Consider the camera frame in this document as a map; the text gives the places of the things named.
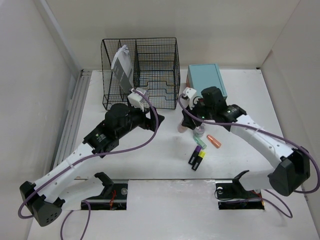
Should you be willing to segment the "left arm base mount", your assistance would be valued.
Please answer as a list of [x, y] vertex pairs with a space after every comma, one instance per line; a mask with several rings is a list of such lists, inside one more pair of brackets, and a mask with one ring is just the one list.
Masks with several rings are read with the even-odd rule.
[[122, 211], [127, 209], [128, 180], [111, 180], [104, 172], [98, 172], [93, 177], [97, 186], [102, 187], [98, 195], [86, 199], [91, 210]]

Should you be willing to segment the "teal drawer box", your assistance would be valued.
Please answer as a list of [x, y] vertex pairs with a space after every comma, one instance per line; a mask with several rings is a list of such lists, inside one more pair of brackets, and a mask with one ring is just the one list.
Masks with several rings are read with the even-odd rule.
[[225, 99], [228, 97], [217, 63], [190, 64], [187, 70], [186, 86], [195, 89], [199, 95], [206, 88], [217, 87]]

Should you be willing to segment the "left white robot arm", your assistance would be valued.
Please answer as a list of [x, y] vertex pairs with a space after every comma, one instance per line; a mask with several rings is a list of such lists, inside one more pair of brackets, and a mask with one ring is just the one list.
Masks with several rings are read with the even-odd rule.
[[19, 191], [22, 204], [17, 215], [20, 219], [34, 218], [41, 227], [55, 221], [63, 209], [73, 201], [111, 195], [113, 181], [104, 173], [97, 172], [79, 184], [71, 182], [84, 173], [89, 165], [107, 155], [115, 155], [120, 139], [136, 128], [157, 133], [165, 117], [155, 107], [141, 109], [117, 103], [105, 113], [100, 122], [80, 145], [59, 165], [35, 182], [25, 181]]

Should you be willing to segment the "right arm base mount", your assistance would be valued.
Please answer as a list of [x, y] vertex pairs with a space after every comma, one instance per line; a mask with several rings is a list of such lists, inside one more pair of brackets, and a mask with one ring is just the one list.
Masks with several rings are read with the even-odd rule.
[[242, 171], [234, 178], [215, 181], [214, 197], [219, 210], [264, 210], [260, 192], [248, 191], [240, 184], [241, 177], [249, 170]]

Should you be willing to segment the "grey setup guide booklet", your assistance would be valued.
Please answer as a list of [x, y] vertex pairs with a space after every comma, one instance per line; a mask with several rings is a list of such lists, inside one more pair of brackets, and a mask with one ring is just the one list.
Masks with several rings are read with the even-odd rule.
[[123, 45], [115, 53], [111, 64], [111, 70], [123, 92], [125, 94], [130, 94], [131, 89], [134, 88], [134, 67], [127, 45]]

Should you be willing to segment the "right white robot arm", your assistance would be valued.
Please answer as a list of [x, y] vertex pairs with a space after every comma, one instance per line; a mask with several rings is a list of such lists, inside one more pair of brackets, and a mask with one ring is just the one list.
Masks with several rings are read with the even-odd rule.
[[228, 105], [219, 88], [212, 86], [201, 95], [186, 87], [179, 100], [187, 100], [182, 109], [182, 126], [194, 130], [202, 123], [224, 127], [258, 151], [272, 166], [271, 170], [244, 170], [232, 179], [232, 193], [243, 197], [256, 189], [272, 189], [289, 196], [310, 177], [310, 158], [307, 151], [271, 133], [265, 132], [236, 104]]

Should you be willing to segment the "pink cap glitter bottle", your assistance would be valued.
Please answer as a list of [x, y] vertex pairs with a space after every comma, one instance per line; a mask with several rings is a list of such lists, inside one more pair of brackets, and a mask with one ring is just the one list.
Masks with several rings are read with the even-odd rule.
[[179, 133], [184, 133], [184, 132], [186, 132], [188, 130], [188, 128], [183, 126], [182, 123], [180, 123], [178, 125], [178, 127], [177, 127], [177, 130], [178, 130]]

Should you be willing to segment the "clear jar of paper clips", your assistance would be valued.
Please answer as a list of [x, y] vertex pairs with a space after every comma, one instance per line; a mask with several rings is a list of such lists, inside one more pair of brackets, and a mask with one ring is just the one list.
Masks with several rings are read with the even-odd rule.
[[201, 124], [200, 126], [197, 126], [194, 130], [193, 130], [193, 135], [201, 138], [204, 133], [206, 131], [206, 126], [204, 124]]

